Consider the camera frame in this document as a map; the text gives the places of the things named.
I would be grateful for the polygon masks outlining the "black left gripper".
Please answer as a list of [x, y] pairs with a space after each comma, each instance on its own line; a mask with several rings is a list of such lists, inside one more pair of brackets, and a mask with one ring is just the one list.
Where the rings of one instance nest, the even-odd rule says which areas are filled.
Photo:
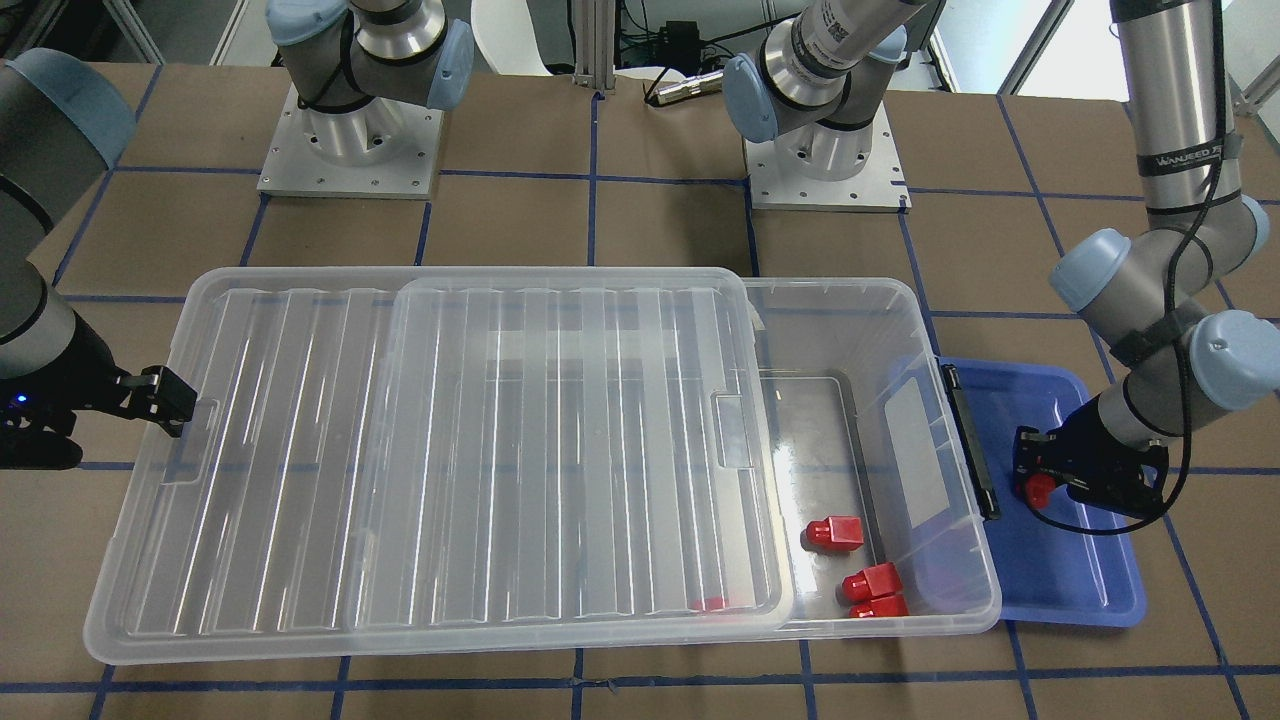
[[1096, 405], [1085, 405], [1047, 436], [1018, 427], [1012, 447], [1014, 492], [1021, 501], [1050, 501], [1068, 486], [1074, 501], [1137, 520], [1162, 515], [1169, 448], [1112, 437]]

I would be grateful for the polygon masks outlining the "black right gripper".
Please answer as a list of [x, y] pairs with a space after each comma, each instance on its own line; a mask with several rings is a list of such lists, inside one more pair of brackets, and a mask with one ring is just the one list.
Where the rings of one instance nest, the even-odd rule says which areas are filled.
[[180, 438], [195, 415], [196, 391], [170, 368], [127, 375], [104, 345], [70, 345], [49, 365], [1, 383], [4, 470], [76, 468], [78, 413], [148, 421]]

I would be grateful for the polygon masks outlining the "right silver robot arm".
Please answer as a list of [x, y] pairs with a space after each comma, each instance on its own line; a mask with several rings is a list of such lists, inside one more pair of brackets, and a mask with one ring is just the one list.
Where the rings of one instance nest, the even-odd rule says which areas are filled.
[[[335, 118], [403, 102], [460, 105], [474, 72], [471, 24], [439, 1], [270, 1], [265, 23], [324, 158], [352, 161]], [[81, 413], [150, 421], [183, 436], [196, 391], [163, 365], [132, 373], [29, 261], [136, 132], [133, 109], [82, 60], [32, 47], [3, 64], [3, 466], [76, 468]]]

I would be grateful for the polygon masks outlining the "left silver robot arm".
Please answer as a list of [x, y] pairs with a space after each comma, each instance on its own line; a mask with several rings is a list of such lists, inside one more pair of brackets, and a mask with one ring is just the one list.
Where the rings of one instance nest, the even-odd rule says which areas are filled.
[[[1060, 427], [1020, 427], [1012, 492], [1039, 521], [1053, 492], [1130, 518], [1137, 530], [1179, 498], [1197, 430], [1277, 389], [1277, 328], [1198, 293], [1268, 241], [1242, 192], [1217, 1], [1112, 1], [1148, 228], [1094, 232], [1050, 274], [1064, 304], [1128, 370]], [[764, 143], [815, 127], [870, 124], [919, 1], [814, 1], [751, 54], [724, 64], [736, 131]]]

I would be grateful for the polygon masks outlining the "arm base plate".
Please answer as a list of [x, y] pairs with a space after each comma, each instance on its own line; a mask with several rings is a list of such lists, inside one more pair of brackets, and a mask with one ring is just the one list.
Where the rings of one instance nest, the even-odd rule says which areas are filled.
[[753, 206], [778, 211], [906, 213], [908, 182], [884, 105], [851, 132], [809, 124], [742, 141]]
[[375, 99], [346, 114], [300, 105], [288, 90], [257, 190], [273, 197], [428, 201], [445, 113]]

